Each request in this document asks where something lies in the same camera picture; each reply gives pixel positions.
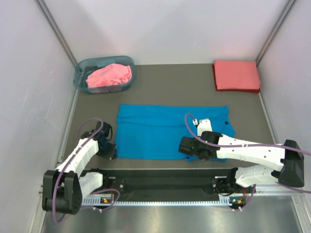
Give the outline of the blue t shirt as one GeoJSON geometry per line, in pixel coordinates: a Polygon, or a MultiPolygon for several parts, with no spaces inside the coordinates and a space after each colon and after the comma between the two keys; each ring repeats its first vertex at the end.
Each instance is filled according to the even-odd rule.
{"type": "Polygon", "coordinates": [[[227,106],[122,104],[116,120],[117,156],[125,159],[196,161],[196,156],[178,151],[182,137],[192,136],[184,121],[187,113],[198,120],[208,118],[215,132],[235,136],[227,106]]]}

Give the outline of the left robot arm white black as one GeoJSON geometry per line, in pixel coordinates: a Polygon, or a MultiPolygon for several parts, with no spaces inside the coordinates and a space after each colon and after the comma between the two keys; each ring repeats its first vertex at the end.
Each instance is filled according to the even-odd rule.
{"type": "Polygon", "coordinates": [[[110,142],[112,135],[112,126],[98,120],[94,130],[81,135],[77,146],[61,165],[45,172],[44,211],[74,215],[94,190],[103,193],[110,188],[110,180],[102,171],[85,171],[85,168],[95,155],[108,160],[117,156],[116,145],[110,142]]]}

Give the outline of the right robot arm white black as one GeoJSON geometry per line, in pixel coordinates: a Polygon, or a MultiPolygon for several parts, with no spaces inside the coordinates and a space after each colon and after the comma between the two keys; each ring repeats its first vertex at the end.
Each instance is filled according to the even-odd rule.
{"type": "Polygon", "coordinates": [[[293,188],[304,187],[304,155],[293,140],[286,140],[284,144],[260,144],[204,131],[196,138],[182,137],[179,152],[201,160],[217,158],[253,163],[252,167],[232,170],[226,183],[232,192],[272,182],[293,188]]]}

